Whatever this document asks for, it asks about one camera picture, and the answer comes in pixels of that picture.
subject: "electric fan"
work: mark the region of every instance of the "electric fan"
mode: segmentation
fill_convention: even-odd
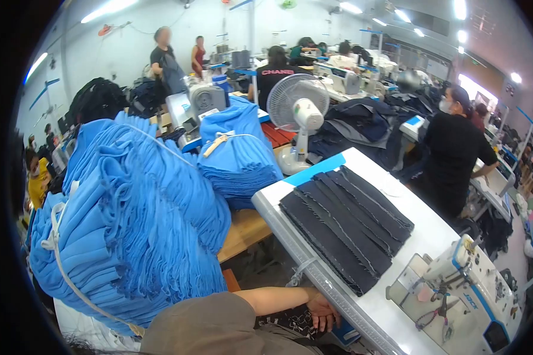
[[[298,132],[296,146],[278,154],[282,173],[293,175],[309,168],[308,130],[320,128],[330,103],[325,85],[313,75],[289,75],[272,88],[266,102],[272,123],[283,131]]]

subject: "stack of blue fabric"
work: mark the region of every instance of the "stack of blue fabric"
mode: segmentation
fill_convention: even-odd
[[[231,107],[205,117],[199,133],[207,142],[198,157],[198,167],[233,209],[254,209],[251,197],[283,179],[272,145],[257,116],[257,105],[229,96]],[[203,153],[218,135],[241,135],[221,143],[207,158]]]
[[[216,254],[231,224],[228,205],[197,170],[197,158],[173,140],[163,142],[172,152],[158,145],[155,132],[123,112],[83,125],[64,194],[48,195],[32,226],[30,265],[44,291],[123,335],[133,335],[128,325],[83,302],[41,245],[58,202],[67,203],[59,226],[63,269],[107,313],[148,328],[174,303],[227,290]],[[68,197],[73,181],[79,187]]]

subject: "ceiling light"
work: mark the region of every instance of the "ceiling light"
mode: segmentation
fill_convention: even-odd
[[[381,21],[380,19],[373,19],[373,21],[377,22],[379,25],[383,25],[383,26],[387,25],[385,22]]]
[[[466,43],[466,41],[468,40],[468,32],[466,31],[458,31],[458,42],[460,43]]]
[[[395,13],[405,22],[410,23],[409,17],[399,9],[395,9]]]
[[[25,76],[25,80],[24,80],[24,84],[28,81],[28,78],[30,75],[32,75],[32,73],[37,69],[37,67],[39,67],[39,65],[41,64],[41,62],[44,61],[45,58],[47,58],[48,56],[48,53],[44,53],[42,54],[37,60],[36,62],[32,65],[31,68],[29,68],[29,71],[28,71],[28,75]]]
[[[125,7],[128,7],[138,0],[111,0],[104,4],[100,9],[95,10],[91,12],[89,15],[85,16],[81,23],[87,23],[91,20],[94,20],[98,18],[99,16],[105,15],[105,14],[111,14],[113,12],[119,11],[124,9]]]
[[[512,73],[510,75],[512,77],[512,80],[517,83],[521,83],[521,77],[517,73]]]
[[[342,9],[351,12],[352,14],[362,14],[363,11],[359,9],[359,7],[350,4],[349,2],[341,2],[339,3],[339,7]]]
[[[454,12],[459,20],[466,20],[466,1],[454,0]]]

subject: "white wall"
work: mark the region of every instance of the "white wall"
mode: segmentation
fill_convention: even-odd
[[[43,144],[46,123],[51,123],[54,130],[58,131],[57,118],[69,110],[75,94],[93,78],[112,80],[114,74],[114,82],[119,86],[132,85],[141,76],[142,68],[149,64],[150,53],[156,46],[151,33],[160,26],[171,26],[171,46],[186,73],[192,71],[190,56],[195,37],[204,36],[208,57],[214,50],[213,45],[221,40],[216,36],[223,33],[224,17],[229,46],[242,50],[249,44],[248,6],[228,11],[229,7],[241,0],[232,1],[229,5],[222,4],[219,0],[195,0],[189,9],[184,9],[183,2],[179,0],[141,0],[114,14],[86,24],[79,23],[105,1],[72,2],[56,23],[56,32],[47,35],[46,43],[42,45],[38,56],[45,51],[50,55],[28,80],[20,103],[17,125],[25,133],[26,140],[33,133],[37,143]],[[359,32],[361,28],[367,27],[361,16],[347,12],[328,14],[338,4],[335,0],[300,0],[297,7],[289,10],[280,8],[280,3],[279,0],[257,1],[255,52],[259,52],[263,46],[271,46],[272,32],[282,30],[286,32],[280,34],[280,40],[286,41],[289,46],[296,45],[303,36],[328,44],[350,39],[354,43],[368,46],[369,37],[364,39]],[[98,36],[104,24],[122,25],[127,21],[132,24],[105,36]],[[65,26],[69,29],[66,37],[50,47],[51,42],[64,32]],[[65,51],[62,53],[64,40]],[[51,57],[57,61],[55,70],[48,66]],[[32,110],[29,110],[29,106],[43,89],[43,82],[55,78],[60,78],[61,81],[49,88],[51,104],[61,107],[55,120],[44,122],[42,119],[34,128],[33,125],[48,107],[46,97],[40,98]]]

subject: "black shirt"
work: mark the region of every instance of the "black shirt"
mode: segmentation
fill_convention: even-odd
[[[467,190],[480,158],[485,165],[497,162],[496,153],[484,134],[469,119],[441,112],[434,116],[426,136],[430,158],[423,174],[440,210],[456,217],[464,208]]]
[[[164,58],[164,55],[166,55],[166,53],[169,53],[172,57],[176,58],[174,55],[174,50],[170,46],[168,46],[167,51],[164,51],[159,46],[154,48],[152,53],[150,53],[150,66],[152,66],[152,64],[154,63],[158,63],[160,67],[163,67],[163,58]],[[155,76],[156,76],[156,85],[154,87],[154,94],[156,95],[158,102],[162,104],[164,103],[166,99],[167,90],[165,89],[163,85],[162,78],[160,77],[160,75],[155,75]]]
[[[259,107],[266,111],[270,90],[283,78],[292,74],[310,74],[308,71],[291,65],[277,66],[267,64],[257,69],[257,89],[259,90]]]

